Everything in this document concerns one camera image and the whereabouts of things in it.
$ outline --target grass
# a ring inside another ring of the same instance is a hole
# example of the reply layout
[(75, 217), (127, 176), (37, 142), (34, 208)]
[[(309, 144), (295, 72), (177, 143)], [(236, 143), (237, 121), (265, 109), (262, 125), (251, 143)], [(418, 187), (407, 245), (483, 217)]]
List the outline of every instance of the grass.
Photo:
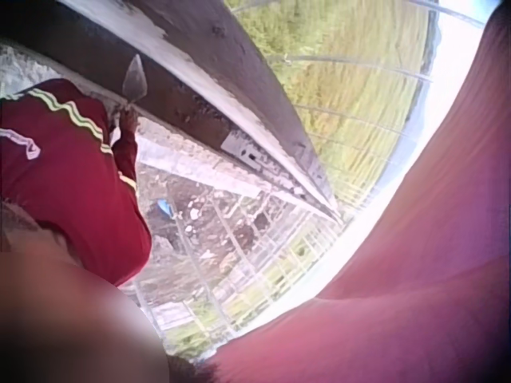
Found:
[[(228, 0), (230, 7), (240, 0)], [(237, 15), (265, 57), (332, 56), (420, 72), (425, 51), (428, 12), (402, 0), (282, 0)], [(358, 209), (382, 174), (410, 111), (417, 80), (382, 69), (331, 62), (270, 61), (293, 104), (309, 105), (355, 116), (297, 109), (315, 150), (325, 164), (331, 186), (344, 208)], [(304, 242), (305, 225), (287, 246), (301, 260), (278, 260), (263, 271), (277, 299), (316, 262)], [(224, 303), (235, 328), (246, 326), (268, 306), (258, 281)], [(179, 353), (195, 357), (222, 338), (219, 318), (208, 302), (190, 304), (196, 323), (167, 332)]]

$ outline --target blue object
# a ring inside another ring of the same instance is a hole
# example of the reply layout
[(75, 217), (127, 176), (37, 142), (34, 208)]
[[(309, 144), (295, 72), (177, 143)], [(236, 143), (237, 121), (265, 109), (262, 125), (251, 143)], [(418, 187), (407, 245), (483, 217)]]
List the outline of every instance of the blue object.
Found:
[(174, 219), (174, 212), (165, 199), (158, 200), (158, 207), (166, 214), (170, 219)]

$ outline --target sky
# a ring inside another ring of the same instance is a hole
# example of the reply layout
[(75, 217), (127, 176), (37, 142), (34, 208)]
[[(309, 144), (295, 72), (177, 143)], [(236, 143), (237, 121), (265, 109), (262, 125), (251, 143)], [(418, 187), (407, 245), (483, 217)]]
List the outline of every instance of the sky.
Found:
[[(440, 5), (486, 23), (499, 1), (445, 0)], [(317, 295), (338, 274), (372, 230), (392, 199), (404, 175), (418, 158), (457, 96), (481, 40), (482, 29), (449, 15), (440, 14), (442, 34), (438, 46), (425, 103), (425, 127), (418, 145), (403, 172), (390, 183), (374, 202), (350, 225), (345, 234), (322, 259), (279, 301), (266, 309), (243, 330), (245, 334)]]

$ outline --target trowel blade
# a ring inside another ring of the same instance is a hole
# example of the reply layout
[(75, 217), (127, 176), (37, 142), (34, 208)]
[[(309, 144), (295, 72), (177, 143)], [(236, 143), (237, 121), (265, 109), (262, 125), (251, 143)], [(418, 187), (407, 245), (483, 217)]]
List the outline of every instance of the trowel blade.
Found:
[(147, 80), (140, 55), (136, 55), (129, 64), (125, 80), (122, 83), (122, 94), (129, 104), (140, 100), (147, 94)]

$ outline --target red fabric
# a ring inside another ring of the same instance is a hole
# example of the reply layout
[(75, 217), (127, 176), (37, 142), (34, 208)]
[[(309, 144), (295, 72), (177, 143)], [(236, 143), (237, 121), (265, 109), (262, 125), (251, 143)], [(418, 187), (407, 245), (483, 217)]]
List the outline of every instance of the red fabric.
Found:
[(448, 116), (317, 298), (221, 347), (231, 383), (486, 381), (509, 348), (511, 36), (491, 17)]
[[(69, 81), (51, 80), (34, 87), (52, 93), (59, 103), (73, 101), (92, 119), (109, 144), (107, 116), (100, 101), (86, 97)], [(137, 206), (136, 193), (118, 172), (135, 179), (137, 146), (123, 135), (112, 154), (76, 126), (64, 110), (51, 111), (26, 94), (2, 100), (0, 127), (34, 140), (41, 149), (28, 160), (23, 146), (0, 137), (2, 198), (32, 217), (57, 225), (67, 235), (86, 270), (113, 285), (134, 276), (147, 262), (151, 236)]]

